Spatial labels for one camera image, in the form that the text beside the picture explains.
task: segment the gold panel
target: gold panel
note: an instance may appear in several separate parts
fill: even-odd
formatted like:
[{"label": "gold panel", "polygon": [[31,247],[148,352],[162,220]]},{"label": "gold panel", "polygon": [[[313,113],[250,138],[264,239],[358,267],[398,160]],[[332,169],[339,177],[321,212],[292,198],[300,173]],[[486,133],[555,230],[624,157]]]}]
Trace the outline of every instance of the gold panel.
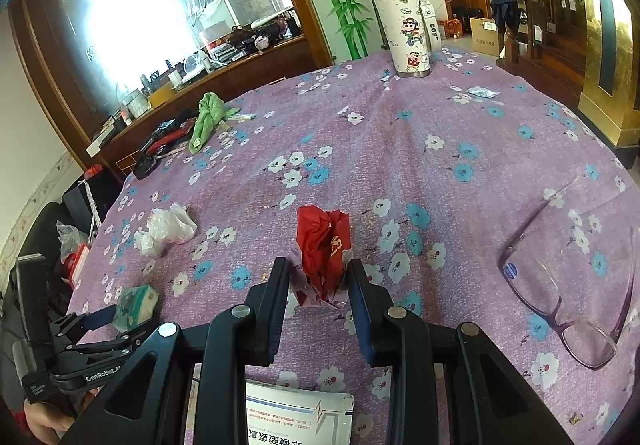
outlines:
[{"label": "gold panel", "polygon": [[616,71],[613,93],[600,87],[602,16],[600,0],[584,0],[587,61],[578,109],[616,146],[634,146],[640,138],[640,111],[634,110],[640,62],[640,34],[624,0],[612,0],[616,21]]}]

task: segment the purple floral tablecloth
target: purple floral tablecloth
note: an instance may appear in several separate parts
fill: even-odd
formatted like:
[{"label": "purple floral tablecloth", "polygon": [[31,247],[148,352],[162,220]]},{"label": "purple floral tablecloth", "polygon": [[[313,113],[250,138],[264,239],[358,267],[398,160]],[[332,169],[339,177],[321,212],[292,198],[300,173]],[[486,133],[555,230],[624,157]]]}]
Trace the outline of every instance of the purple floral tablecloth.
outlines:
[{"label": "purple floral tablecloth", "polygon": [[[497,259],[554,198],[526,251],[558,279],[559,319],[588,317],[610,331],[632,266],[628,234],[638,227],[639,190],[570,110],[524,80],[453,48],[432,56],[426,78],[397,78],[381,52],[234,100],[255,120],[216,133],[198,155],[167,158],[143,181],[127,179],[70,310],[96,311],[122,288],[150,284],[163,320],[208,322],[286,255],[298,206],[340,208],[351,216],[354,255],[372,282],[429,322],[475,321],[572,439],[597,443],[632,389],[638,294],[617,355],[591,371],[518,300]],[[483,98],[487,91],[499,94]],[[133,233],[153,208],[174,202],[188,206],[194,239],[159,259],[144,257]],[[390,371],[365,364],[348,307],[302,308],[290,294],[276,362],[248,376],[351,393],[352,443],[385,441]]]}]

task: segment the wooden pillar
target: wooden pillar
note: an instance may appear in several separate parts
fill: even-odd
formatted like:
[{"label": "wooden pillar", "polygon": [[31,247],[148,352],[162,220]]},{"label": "wooden pillar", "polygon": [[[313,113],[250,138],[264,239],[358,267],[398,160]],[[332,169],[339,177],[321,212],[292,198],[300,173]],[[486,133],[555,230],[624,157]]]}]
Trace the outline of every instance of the wooden pillar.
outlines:
[{"label": "wooden pillar", "polygon": [[506,26],[506,38],[504,39],[504,60],[508,64],[517,64],[520,57],[520,48],[516,40],[516,32]]}]

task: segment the crumpled red packaging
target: crumpled red packaging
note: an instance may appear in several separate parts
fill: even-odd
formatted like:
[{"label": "crumpled red packaging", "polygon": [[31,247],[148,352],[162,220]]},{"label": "crumpled red packaging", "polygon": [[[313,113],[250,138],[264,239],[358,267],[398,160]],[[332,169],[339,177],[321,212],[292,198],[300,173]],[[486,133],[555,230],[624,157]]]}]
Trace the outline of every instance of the crumpled red packaging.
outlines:
[{"label": "crumpled red packaging", "polygon": [[298,303],[344,307],[348,300],[344,271],[353,257],[349,216],[340,210],[300,206],[296,242],[288,258],[294,265],[290,287]]}]

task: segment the blue sticker on lens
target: blue sticker on lens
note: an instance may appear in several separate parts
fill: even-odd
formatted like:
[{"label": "blue sticker on lens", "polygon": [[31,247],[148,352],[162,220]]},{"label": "blue sticker on lens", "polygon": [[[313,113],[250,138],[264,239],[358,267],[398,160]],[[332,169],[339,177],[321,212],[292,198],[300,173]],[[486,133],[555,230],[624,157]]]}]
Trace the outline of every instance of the blue sticker on lens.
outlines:
[{"label": "blue sticker on lens", "polygon": [[507,277],[509,279],[515,279],[518,276],[518,268],[513,263],[507,263],[507,266],[504,267],[504,271],[507,273]]}]

